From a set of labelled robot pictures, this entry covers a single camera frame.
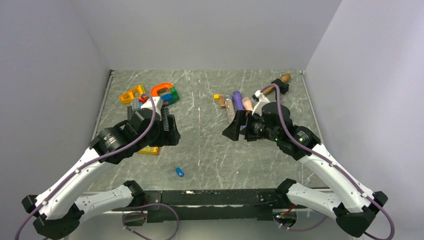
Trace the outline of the orange lego window piece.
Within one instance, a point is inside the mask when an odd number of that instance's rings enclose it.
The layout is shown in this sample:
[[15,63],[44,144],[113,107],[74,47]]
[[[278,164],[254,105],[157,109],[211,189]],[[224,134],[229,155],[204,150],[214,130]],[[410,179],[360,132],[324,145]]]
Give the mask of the orange lego window piece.
[[145,154],[145,155],[158,155],[160,151],[160,147],[157,146],[146,146],[139,150],[138,154]]

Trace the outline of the blue key tag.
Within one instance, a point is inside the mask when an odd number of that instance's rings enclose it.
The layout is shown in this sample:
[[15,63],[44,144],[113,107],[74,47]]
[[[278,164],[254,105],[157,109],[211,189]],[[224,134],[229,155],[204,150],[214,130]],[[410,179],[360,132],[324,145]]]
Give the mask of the blue key tag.
[[184,173],[184,171],[180,168],[180,167],[176,167],[175,168],[175,172],[177,173],[177,175],[179,176],[179,177],[184,177],[185,176],[185,173]]

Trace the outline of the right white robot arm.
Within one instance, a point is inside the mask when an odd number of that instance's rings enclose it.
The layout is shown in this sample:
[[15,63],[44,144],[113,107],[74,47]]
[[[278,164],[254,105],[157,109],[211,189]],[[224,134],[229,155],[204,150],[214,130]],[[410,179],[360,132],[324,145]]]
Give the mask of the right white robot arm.
[[382,191],[359,183],[330,156],[321,140],[307,127],[295,125],[290,110],[277,102],[266,103],[259,113],[238,110],[222,131],[232,141],[269,140],[284,154],[312,170],[332,190],[324,193],[286,178],[276,189],[276,203],[282,208],[301,205],[335,220],[352,237],[359,238],[388,201]]

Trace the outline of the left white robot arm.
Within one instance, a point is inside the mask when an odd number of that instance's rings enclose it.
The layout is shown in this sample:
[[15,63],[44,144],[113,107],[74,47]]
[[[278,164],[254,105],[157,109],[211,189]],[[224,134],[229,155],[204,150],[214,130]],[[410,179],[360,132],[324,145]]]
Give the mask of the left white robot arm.
[[25,211],[34,218],[36,232],[59,240],[83,221],[104,212],[139,209],[146,203],[145,192],[134,180],[91,196],[84,197],[83,192],[104,172],[142,148],[176,146],[180,138],[175,117],[167,108],[142,108],[129,120],[101,130],[66,175],[44,193],[22,200]]

